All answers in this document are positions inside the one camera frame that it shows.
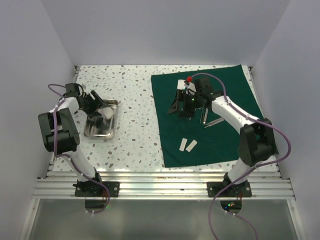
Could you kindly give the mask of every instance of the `black mounting bracket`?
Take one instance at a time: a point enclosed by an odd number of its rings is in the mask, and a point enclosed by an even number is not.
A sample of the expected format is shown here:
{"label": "black mounting bracket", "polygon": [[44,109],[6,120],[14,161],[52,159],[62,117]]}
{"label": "black mounting bracket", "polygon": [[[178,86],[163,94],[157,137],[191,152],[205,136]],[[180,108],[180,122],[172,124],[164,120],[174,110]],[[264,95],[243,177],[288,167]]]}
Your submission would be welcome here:
{"label": "black mounting bracket", "polygon": [[[119,190],[120,190],[120,182],[118,181],[103,181],[103,185],[105,185],[109,192],[110,192],[110,198],[117,198],[119,196]],[[75,197],[102,197],[103,193],[96,194],[95,192],[90,191],[83,191],[79,187],[75,189],[74,193]]]}
{"label": "black mounting bracket", "polygon": [[[206,183],[206,189],[208,192],[209,198],[214,198],[215,195],[226,185],[224,182],[219,181],[209,181]],[[229,187],[226,191],[222,192],[219,195],[219,198],[237,198],[239,197],[240,193],[242,193],[243,198],[250,198],[252,197],[251,186],[248,181],[245,181],[241,184],[235,184]]]}

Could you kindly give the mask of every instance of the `silver extrusion bar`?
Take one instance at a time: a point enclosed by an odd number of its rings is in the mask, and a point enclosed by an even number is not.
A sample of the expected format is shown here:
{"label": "silver extrusion bar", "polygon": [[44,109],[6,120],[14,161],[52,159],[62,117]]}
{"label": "silver extrusion bar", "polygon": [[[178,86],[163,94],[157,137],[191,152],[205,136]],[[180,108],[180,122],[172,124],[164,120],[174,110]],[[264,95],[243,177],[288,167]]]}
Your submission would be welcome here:
{"label": "silver extrusion bar", "polygon": [[[225,172],[100,172],[100,175],[103,181],[120,182],[117,199],[209,200],[207,182],[221,182]],[[282,180],[278,172],[253,172],[248,180],[253,196],[247,200],[295,198],[290,180]],[[48,172],[46,179],[37,180],[33,198],[83,199],[74,197],[72,184],[76,181],[76,175],[71,171]]]}

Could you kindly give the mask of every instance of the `green cloth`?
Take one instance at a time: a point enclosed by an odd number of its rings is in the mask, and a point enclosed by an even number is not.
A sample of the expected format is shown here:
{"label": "green cloth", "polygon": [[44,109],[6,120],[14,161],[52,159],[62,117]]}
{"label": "green cloth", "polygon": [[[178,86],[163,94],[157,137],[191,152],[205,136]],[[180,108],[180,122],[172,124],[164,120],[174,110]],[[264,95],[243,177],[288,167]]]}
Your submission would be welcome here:
{"label": "green cloth", "polygon": [[[205,128],[200,124],[201,110],[195,117],[178,118],[176,113],[167,114],[176,95],[179,79],[186,79],[196,73],[208,73],[222,80],[226,94],[239,107],[248,113],[262,118],[261,111],[248,85],[241,65],[198,71],[186,71],[171,74],[152,75],[152,91],[159,124],[160,141],[166,168],[187,167],[227,162],[238,159],[239,135],[226,121]],[[220,83],[210,78],[213,89],[222,90]],[[208,112],[209,123],[220,116]],[[197,145],[192,151],[180,151],[182,138],[187,139],[187,147],[192,140]]]}

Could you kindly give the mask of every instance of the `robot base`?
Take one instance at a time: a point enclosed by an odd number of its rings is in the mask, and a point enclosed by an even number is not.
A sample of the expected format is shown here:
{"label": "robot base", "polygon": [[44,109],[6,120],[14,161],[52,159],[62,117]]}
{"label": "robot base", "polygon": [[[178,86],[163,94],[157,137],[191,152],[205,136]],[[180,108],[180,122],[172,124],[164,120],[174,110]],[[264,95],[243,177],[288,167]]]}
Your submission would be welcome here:
{"label": "robot base", "polygon": [[[209,181],[206,183],[206,189],[208,192],[209,198],[214,198],[215,195],[226,186],[225,182],[217,182],[217,181]],[[245,181],[241,184],[232,185],[226,191],[222,192],[219,195],[219,198],[230,198],[239,197],[240,193],[242,193],[243,198],[250,198],[252,197],[250,183]]]}

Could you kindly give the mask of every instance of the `black clamp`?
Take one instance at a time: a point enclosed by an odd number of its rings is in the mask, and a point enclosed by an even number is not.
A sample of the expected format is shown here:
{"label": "black clamp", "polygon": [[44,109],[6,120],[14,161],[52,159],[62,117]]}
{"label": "black clamp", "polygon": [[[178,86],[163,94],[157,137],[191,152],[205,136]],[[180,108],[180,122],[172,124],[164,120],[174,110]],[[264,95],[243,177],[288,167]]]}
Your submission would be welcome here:
{"label": "black clamp", "polygon": [[[207,182],[206,189],[208,192],[208,197],[214,198],[221,189],[228,186],[230,183],[231,181],[227,173],[224,175],[224,180],[221,182],[218,182],[218,181]],[[230,186],[227,190],[223,191],[219,195],[219,198],[237,198],[239,196],[245,197],[245,198],[252,197],[251,186],[247,180],[240,184],[234,184]]]}

